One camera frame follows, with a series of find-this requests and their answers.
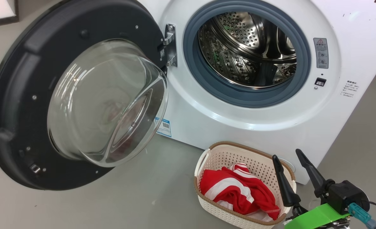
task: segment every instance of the white plastic basket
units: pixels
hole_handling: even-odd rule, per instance
[[[194,186],[201,206],[219,219],[243,229],[270,229],[282,222],[290,211],[290,208],[283,206],[271,158],[271,155],[233,142],[218,142],[209,147],[199,158],[194,174]],[[223,166],[229,168],[237,162],[246,163],[250,172],[271,188],[276,205],[281,209],[277,220],[265,222],[250,218],[220,206],[201,193],[199,183],[204,170],[218,170]],[[284,175],[290,182],[294,192],[296,192],[296,181],[293,171],[291,171],[285,162],[281,161],[281,163],[284,167]]]

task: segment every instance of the clothes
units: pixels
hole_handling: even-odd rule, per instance
[[[244,163],[204,170],[199,187],[205,197],[237,213],[253,215],[263,210],[273,220],[280,215],[273,193]]]

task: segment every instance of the blue connector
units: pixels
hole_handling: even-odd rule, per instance
[[[376,229],[376,220],[373,220],[372,216],[356,203],[351,203],[349,205],[348,212],[351,216],[364,223],[368,229]]]

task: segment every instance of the open door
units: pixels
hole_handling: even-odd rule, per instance
[[[67,190],[135,156],[166,110],[166,54],[135,0],[53,6],[0,65],[0,167],[27,187]]]

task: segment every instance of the metal hinge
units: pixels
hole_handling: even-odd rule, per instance
[[[177,67],[177,41],[175,39],[175,25],[167,24],[165,26],[165,39],[163,45],[167,46],[167,64],[166,66]]]

